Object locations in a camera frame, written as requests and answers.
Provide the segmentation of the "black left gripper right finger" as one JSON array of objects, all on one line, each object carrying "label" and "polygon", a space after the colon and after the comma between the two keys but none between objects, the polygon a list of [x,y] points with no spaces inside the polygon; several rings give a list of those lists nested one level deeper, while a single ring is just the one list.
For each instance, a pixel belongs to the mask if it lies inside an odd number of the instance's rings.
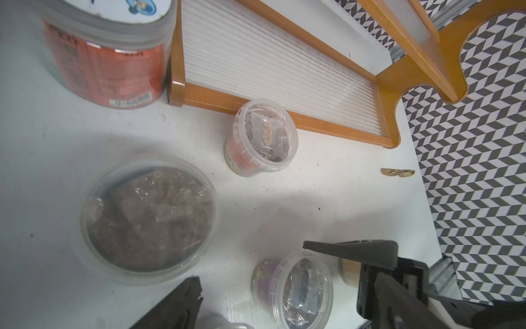
[{"label": "black left gripper right finger", "polygon": [[449,328],[392,276],[380,273],[374,287],[378,302],[374,328]]}]

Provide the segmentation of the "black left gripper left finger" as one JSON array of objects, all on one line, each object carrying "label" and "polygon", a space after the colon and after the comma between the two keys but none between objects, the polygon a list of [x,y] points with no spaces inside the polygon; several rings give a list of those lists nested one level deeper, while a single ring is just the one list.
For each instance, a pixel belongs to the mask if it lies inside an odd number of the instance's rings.
[{"label": "black left gripper left finger", "polygon": [[200,278],[186,278],[131,328],[194,328],[203,302]]}]

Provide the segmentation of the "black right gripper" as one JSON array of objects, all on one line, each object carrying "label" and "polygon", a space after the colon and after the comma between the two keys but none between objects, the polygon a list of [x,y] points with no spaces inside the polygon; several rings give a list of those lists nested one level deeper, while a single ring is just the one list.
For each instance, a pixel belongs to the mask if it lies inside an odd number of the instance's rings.
[{"label": "black right gripper", "polygon": [[388,240],[344,243],[304,241],[309,251],[362,263],[357,311],[366,319],[360,327],[373,327],[378,302],[375,280],[380,273],[392,276],[411,296],[427,306],[449,328],[524,328],[525,302],[494,301],[492,306],[453,300],[430,290],[429,268],[410,259],[398,259],[398,244]]}]

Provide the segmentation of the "dark seed container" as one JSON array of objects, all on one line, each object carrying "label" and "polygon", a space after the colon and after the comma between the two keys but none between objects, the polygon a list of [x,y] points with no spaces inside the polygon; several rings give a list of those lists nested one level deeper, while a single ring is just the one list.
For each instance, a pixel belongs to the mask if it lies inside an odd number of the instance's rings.
[{"label": "dark seed container", "polygon": [[334,301],[330,270],[312,252],[260,261],[251,277],[251,294],[279,328],[324,328]]}]

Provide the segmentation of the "red-label seed container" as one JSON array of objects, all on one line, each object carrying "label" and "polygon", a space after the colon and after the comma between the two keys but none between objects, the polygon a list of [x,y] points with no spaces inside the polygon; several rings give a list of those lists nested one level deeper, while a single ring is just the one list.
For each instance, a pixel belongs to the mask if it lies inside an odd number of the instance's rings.
[{"label": "red-label seed container", "polygon": [[271,100],[253,100],[236,113],[224,157],[235,174],[252,177],[289,166],[298,144],[297,127],[285,109]]}]

